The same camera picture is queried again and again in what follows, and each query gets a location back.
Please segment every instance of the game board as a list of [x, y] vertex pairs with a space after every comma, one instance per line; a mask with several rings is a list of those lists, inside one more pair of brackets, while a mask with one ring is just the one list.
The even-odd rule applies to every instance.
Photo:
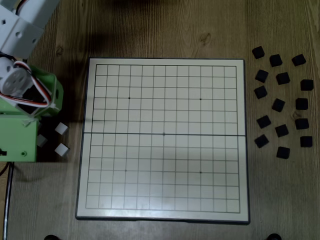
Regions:
[[90, 59], [76, 216], [249, 222], [244, 61]]

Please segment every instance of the white cube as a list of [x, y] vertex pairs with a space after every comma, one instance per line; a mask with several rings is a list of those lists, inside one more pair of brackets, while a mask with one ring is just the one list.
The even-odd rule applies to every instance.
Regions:
[[41, 122], [38, 122], [38, 131], [39, 129], [42, 127], [42, 123]]
[[41, 134], [39, 134], [38, 137], [36, 138], [36, 145], [40, 148], [42, 148], [47, 142], [48, 142], [48, 139], [46, 139]]
[[67, 148], [64, 144], [60, 143], [59, 146], [54, 150], [61, 157], [67, 154], [70, 149]]
[[65, 134], [68, 130], [68, 127], [64, 125], [62, 122], [59, 123], [59, 125], [55, 128], [55, 131], [61, 135]]

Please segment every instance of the black object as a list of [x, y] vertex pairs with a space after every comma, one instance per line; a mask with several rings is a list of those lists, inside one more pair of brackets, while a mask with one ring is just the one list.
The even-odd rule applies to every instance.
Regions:
[[44, 240], [60, 240], [60, 238], [55, 235], [48, 235], [44, 238]]
[[255, 59], [260, 59], [260, 58], [262, 58], [262, 57], [265, 56], [265, 51], [264, 51], [264, 49], [262, 48], [262, 46], [258, 46], [258, 47], [256, 47], [256, 48], [254, 48], [254, 49], [252, 50], [252, 53], [253, 53]]
[[267, 94], [268, 94], [265, 86], [260, 86], [260, 87], [256, 88], [254, 90], [254, 93], [258, 99], [261, 99], [261, 98], [267, 96]]
[[265, 83], [267, 77], [268, 77], [268, 72], [267, 71], [263, 71], [263, 70], [259, 70], [258, 73], [255, 76], [255, 79], [258, 80], [259, 82]]
[[297, 130], [308, 129], [309, 128], [308, 118], [299, 118], [295, 120], [295, 127]]
[[275, 131], [276, 131], [276, 134], [278, 135], [278, 138], [289, 134], [288, 128], [285, 124], [283, 124], [281, 126], [277, 126], [275, 128]]
[[312, 147], [312, 136], [301, 136], [300, 137], [300, 146], [302, 148], [311, 148]]
[[266, 240], [282, 240], [282, 238], [280, 237], [280, 235], [272, 233], [268, 236]]
[[[31, 100], [33, 102], [42, 103], [45, 99], [37, 90], [36, 86], [33, 85], [22, 96], [23, 99]], [[24, 104], [18, 104], [18, 107], [21, 108], [28, 114], [32, 114], [38, 107], [37, 106], [28, 106]]]
[[289, 74], [287, 72], [279, 73], [276, 76], [276, 81], [279, 85], [290, 83]]
[[280, 146], [278, 147], [278, 152], [276, 153], [277, 158], [288, 159], [290, 155], [290, 148]]
[[282, 101], [279, 98], [276, 98], [273, 102], [272, 109], [281, 113], [282, 109], [284, 109], [285, 103], [286, 103], [285, 101]]
[[264, 145], [269, 143], [269, 140], [265, 135], [261, 135], [260, 137], [256, 138], [254, 142], [258, 146], [258, 148], [262, 148]]
[[300, 82], [301, 91], [311, 91], [314, 89], [314, 81], [310, 79], [303, 79]]
[[300, 54], [300, 55], [292, 58], [292, 62], [295, 66], [299, 66], [299, 65], [305, 64], [307, 61], [306, 61], [304, 55]]
[[295, 109], [307, 110], [308, 109], [308, 99], [307, 98], [297, 98], [295, 100]]
[[271, 63], [271, 67], [277, 67], [282, 65], [282, 60], [279, 54], [276, 55], [272, 55], [270, 57], [270, 63]]
[[263, 128], [269, 126], [271, 124], [271, 121], [270, 121], [269, 117], [267, 115], [265, 115], [265, 116], [259, 118], [257, 120], [257, 123], [259, 124], [259, 127], [261, 129], [263, 129]]

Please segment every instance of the white robot part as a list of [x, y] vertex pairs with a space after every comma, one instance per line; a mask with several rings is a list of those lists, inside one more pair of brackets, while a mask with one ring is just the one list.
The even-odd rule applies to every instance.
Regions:
[[17, 14], [0, 5], [0, 52], [27, 59], [58, 3], [59, 0], [27, 0]]
[[0, 0], [0, 5], [4, 6], [8, 10], [12, 10], [16, 4], [15, 0]]
[[23, 68], [14, 68], [14, 63], [6, 57], [0, 57], [0, 93], [22, 97], [32, 86], [30, 75]]

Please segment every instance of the black cube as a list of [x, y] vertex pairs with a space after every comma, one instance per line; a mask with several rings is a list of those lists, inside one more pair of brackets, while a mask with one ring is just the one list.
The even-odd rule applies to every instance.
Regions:
[[254, 90], [254, 93], [258, 99], [261, 99], [261, 98], [267, 96], [267, 94], [268, 94], [265, 86], [260, 86], [260, 87], [256, 88]]
[[300, 82], [301, 91], [311, 91], [314, 89], [314, 81], [310, 79], [303, 79]]
[[265, 83], [268, 77], [268, 74], [269, 73], [267, 71], [263, 71], [260, 69], [256, 74], [255, 79], [258, 80], [259, 82]]
[[256, 138], [254, 142], [258, 146], [258, 148], [262, 148], [264, 145], [269, 143], [269, 140], [265, 135], [261, 135], [260, 137]]
[[308, 118], [299, 118], [299, 119], [296, 119], [294, 122], [295, 122], [295, 127], [297, 130], [309, 128]]
[[272, 109], [281, 113], [281, 111], [284, 109], [285, 103], [285, 101], [276, 98], [273, 102]]
[[252, 53], [253, 53], [255, 59], [260, 59], [260, 58], [262, 58], [262, 57], [265, 56], [265, 51], [264, 51], [264, 49], [262, 48], [262, 46], [258, 46], [258, 47], [256, 47], [256, 48], [254, 48], [254, 49], [252, 50]]
[[300, 55], [292, 58], [292, 62], [295, 66], [299, 66], [299, 65], [305, 64], [307, 61], [306, 61], [304, 55], [300, 54]]
[[271, 63], [271, 67], [277, 67], [282, 65], [282, 60], [279, 54], [276, 55], [272, 55], [270, 57], [270, 63]]
[[271, 121], [267, 115], [257, 119], [256, 121], [261, 129], [263, 129], [271, 124]]
[[300, 137], [300, 146], [302, 148], [311, 148], [313, 145], [312, 136]]
[[276, 157], [280, 159], [288, 159], [290, 155], [290, 148], [280, 146], [278, 147], [278, 152], [276, 153]]
[[276, 131], [276, 134], [278, 135], [278, 138], [289, 134], [288, 128], [285, 124], [283, 124], [281, 126], [277, 126], [275, 128], [275, 131]]
[[289, 74], [287, 72], [279, 73], [276, 76], [276, 81], [279, 85], [290, 83]]
[[295, 100], [295, 109], [297, 110], [307, 110], [308, 107], [308, 99], [307, 98], [297, 98]]

